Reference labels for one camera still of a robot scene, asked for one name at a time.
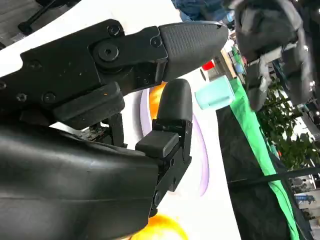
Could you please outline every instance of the orange object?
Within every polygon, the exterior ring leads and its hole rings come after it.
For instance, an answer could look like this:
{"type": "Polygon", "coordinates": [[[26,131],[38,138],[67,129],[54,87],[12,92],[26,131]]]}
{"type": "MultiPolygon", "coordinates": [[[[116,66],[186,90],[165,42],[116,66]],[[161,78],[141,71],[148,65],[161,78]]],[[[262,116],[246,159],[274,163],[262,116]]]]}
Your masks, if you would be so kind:
{"type": "Polygon", "coordinates": [[[148,225],[130,240],[188,240],[182,227],[173,219],[157,214],[149,218],[148,225]]]}
{"type": "Polygon", "coordinates": [[[159,103],[165,86],[166,82],[163,82],[161,83],[161,85],[154,87],[149,94],[149,108],[151,119],[157,118],[159,103]]]}

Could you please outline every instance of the person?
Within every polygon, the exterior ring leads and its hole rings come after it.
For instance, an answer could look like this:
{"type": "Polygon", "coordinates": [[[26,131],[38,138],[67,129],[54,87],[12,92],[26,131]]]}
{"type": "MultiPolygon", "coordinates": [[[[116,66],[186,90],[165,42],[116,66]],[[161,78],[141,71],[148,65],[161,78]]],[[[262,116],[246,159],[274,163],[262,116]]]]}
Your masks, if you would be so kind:
{"type": "Polygon", "coordinates": [[[184,22],[190,21],[222,21],[228,11],[222,6],[222,0],[172,0],[184,22]]]}

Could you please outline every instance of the green cloth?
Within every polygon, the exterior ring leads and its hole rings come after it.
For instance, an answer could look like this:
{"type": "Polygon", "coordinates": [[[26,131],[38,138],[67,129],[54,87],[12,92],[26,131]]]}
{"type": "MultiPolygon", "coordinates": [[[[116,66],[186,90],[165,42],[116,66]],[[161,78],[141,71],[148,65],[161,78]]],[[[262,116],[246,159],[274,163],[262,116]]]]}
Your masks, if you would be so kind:
{"type": "MultiPolygon", "coordinates": [[[[263,174],[265,176],[276,174],[277,172],[271,162],[265,140],[260,131],[259,122],[256,114],[250,108],[249,99],[245,89],[242,87],[242,84],[238,79],[234,79],[230,83],[235,94],[235,101],[230,104],[230,107],[250,144],[263,174]]],[[[299,240],[299,233],[294,219],[293,210],[281,181],[278,180],[270,182],[269,186],[275,193],[280,208],[286,217],[291,239],[299,240]]]]}

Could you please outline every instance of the green leaves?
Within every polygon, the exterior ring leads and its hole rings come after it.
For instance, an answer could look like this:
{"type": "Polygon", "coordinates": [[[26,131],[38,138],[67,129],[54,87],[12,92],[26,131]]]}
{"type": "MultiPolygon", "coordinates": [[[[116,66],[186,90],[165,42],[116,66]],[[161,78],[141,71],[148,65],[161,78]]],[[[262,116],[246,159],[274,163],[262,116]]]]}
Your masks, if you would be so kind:
{"type": "Polygon", "coordinates": [[[319,150],[310,138],[309,134],[302,133],[294,136],[294,127],[297,125],[296,118],[301,112],[291,106],[290,99],[283,94],[282,86],[275,80],[269,88],[265,105],[256,116],[261,129],[270,145],[281,152],[281,161],[288,169],[296,169],[304,166],[305,163],[320,163],[319,150]]]}

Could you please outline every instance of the white table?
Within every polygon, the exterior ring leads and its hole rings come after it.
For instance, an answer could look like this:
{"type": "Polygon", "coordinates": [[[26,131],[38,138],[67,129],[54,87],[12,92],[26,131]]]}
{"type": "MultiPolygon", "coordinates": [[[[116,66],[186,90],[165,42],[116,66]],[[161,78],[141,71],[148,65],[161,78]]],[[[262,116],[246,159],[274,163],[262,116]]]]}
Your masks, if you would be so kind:
{"type": "MultiPolygon", "coordinates": [[[[149,26],[181,21],[171,0],[82,0],[47,26],[0,51],[0,76],[21,68],[20,53],[110,18],[120,21],[126,34],[149,26]]],[[[198,88],[198,80],[202,79],[199,71],[189,73],[184,78],[190,82],[193,90],[198,88]]],[[[139,119],[140,96],[140,92],[127,95],[126,107],[122,111],[124,138],[131,149],[142,137],[139,119]]],[[[166,195],[159,211],[168,215],[175,213],[191,240],[239,240],[241,238],[230,201],[220,150],[216,113],[210,109],[201,111],[197,106],[193,107],[193,110],[197,112],[199,124],[205,129],[202,134],[207,146],[210,169],[207,191],[202,197],[192,199],[166,195]]]]}

